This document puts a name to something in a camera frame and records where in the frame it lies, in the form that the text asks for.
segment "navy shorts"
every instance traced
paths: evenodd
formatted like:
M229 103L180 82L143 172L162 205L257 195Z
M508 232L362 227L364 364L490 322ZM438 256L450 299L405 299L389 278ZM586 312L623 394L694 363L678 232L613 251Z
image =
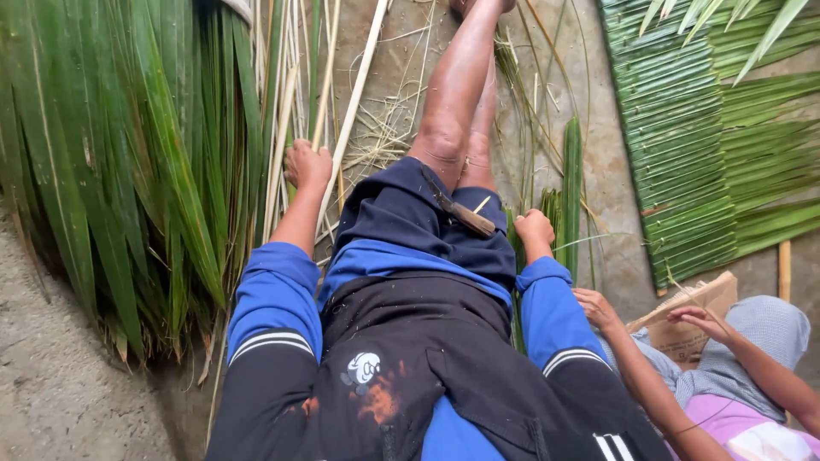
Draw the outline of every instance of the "navy shorts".
M496 231L483 239L439 207L422 168L447 194L433 170L416 158L402 158L356 185L344 203L334 254L354 240L381 240L450 261L512 291L515 252L507 241L507 215L499 195L483 187L462 187L451 196L471 210L490 197L479 214Z

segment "concrete floor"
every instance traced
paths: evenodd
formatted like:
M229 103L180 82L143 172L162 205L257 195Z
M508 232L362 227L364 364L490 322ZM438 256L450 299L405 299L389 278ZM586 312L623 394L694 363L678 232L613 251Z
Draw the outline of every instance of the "concrete floor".
M571 4L567 5L560 34L556 36L561 0L531 1L557 43L558 54L572 84L582 133L585 133L588 203L606 230L617 233L601 239L600 244L596 243L594 247L598 288L616 307L622 319L629 321L653 309L661 299L655 295L649 278L648 260L640 245L640 221L596 3L595 0L576 0L576 11ZM343 2L335 64L336 103L340 114L344 114L347 107L350 94L348 82L355 79L359 62L357 56L364 49L376 3L376 0ZM433 6L430 1L395 0L385 18L381 38L391 39L425 27L426 15ZM528 23L533 26L530 32L537 38L540 34L535 22L529 13L526 15ZM378 113L383 110L384 105L378 100L416 91L412 85L407 85L400 93L399 86L402 81L418 80L422 63L426 82L441 51L456 30L450 16L446 3L439 0L433 12L427 53L427 36L422 33L380 44L362 103L368 111ZM517 12L506 15L501 26L509 26L516 45L525 43ZM536 42L535 50L545 68L549 48L542 41ZM534 64L528 48L517 48L517 55L523 81L532 82ZM813 50L785 65L763 69L762 73L818 68L820 50ZM554 84L550 88L561 110L556 112L551 107L549 114L553 141L561 146L563 127L572 113L572 98L558 66L552 66L546 81ZM494 168L499 192L505 203L515 206L518 203L517 183L521 177L520 151L516 146L518 122L508 92L501 89L499 99L498 122L506 155L500 155L496 140ZM411 114L412 110L407 110L397 116L397 126L409 130ZM365 131L358 125L353 136ZM559 174L547 162L544 153L537 157L536 167L536 190L558 184ZM81 447L92 459L137 459L143 456L148 459L201 458L207 427L203 419L207 417L210 393L207 389L189 389L190 367L159 372L158 379L151 380L152 385L142 375L129 376L109 367L106 359L96 352L90 331L81 327L80 312L71 305L70 296L65 294L62 284L49 281L47 286L55 301L51 305L42 301L31 278L31 267L18 243L11 237L12 233L8 219L0 220L0 359L3 365L0 374L7 377L0 380L0 383L6 383L0 384L3 386L0 390L0 414L15 415L14 424L0 427L0 461L5 461L4 456L7 459L79 458L68 448L70 446L75 447L73 450ZM820 291L813 285L820 276L820 233L795 239L792 251L792 302L815 323L820 320ZM585 249L581 251L581 261L588 261ZM775 249L744 258L731 264L728 269L740 281L741 297L777 293ZM720 271L703 274L696 279L709 280ZM588 268L582 268L580 272L579 285L590 286L589 277L583 275L589 273ZM54 331L61 333L52 336ZM818 338L817 333L812 336L809 354L800 363L799 374L820 389L820 359L813 354L820 350ZM15 354L14 358L7 364L12 353ZM71 383L77 383L77 392L82 392L67 394L64 389ZM78 431L75 424L69 423L88 421L88 413L82 416L83 412L88 411L96 412L97 416L93 425L85 424L95 429L94 434L98 434L96 430L104 430L101 436ZM139 431L129 435L135 427ZM169 429L171 437L166 435L164 427Z

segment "brown paper bag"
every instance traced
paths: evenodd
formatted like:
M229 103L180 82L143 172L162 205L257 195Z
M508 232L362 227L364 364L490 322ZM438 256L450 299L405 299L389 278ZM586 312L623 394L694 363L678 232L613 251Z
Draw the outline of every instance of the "brown paper bag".
M652 347L681 364L697 363L709 337L697 326L679 322L667 322L667 315L685 306L706 308L712 315L725 317L729 308L737 302L737 278L731 272L723 272L709 283L698 282L684 287L651 313L626 325L630 333L646 326Z

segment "orange stain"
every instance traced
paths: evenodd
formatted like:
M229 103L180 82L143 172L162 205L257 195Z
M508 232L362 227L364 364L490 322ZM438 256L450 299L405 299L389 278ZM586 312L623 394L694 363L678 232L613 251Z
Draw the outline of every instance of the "orange stain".
M310 418L311 414L314 414L317 411L319 411L319 399L317 399L316 397L306 399L304 403L302 403L302 411L305 412L305 416Z
M372 413L376 424L383 424L399 410L399 402L390 394L390 383L383 377L378 378L381 383L371 386L364 395L358 416L364 418L367 413Z

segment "blue jacket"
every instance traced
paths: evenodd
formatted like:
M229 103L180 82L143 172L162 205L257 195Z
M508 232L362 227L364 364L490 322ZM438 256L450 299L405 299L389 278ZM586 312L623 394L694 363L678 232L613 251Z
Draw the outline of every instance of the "blue jacket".
M317 265L301 249L272 242L253 250L237 289L237 306L228 330L228 358L243 341L269 328L298 331L312 351L322 350L319 308L345 282L361 276L389 276L403 271L442 271L465 276L511 305L500 285L441 258L377 240L355 240L339 251L324 283ZM552 258L541 258L518 276L523 294L522 328L530 360L542 368L554 352L586 348L605 355L571 292L569 271ZM501 460L501 454L468 421L459 417L447 397L435 405L421 458L427 460Z

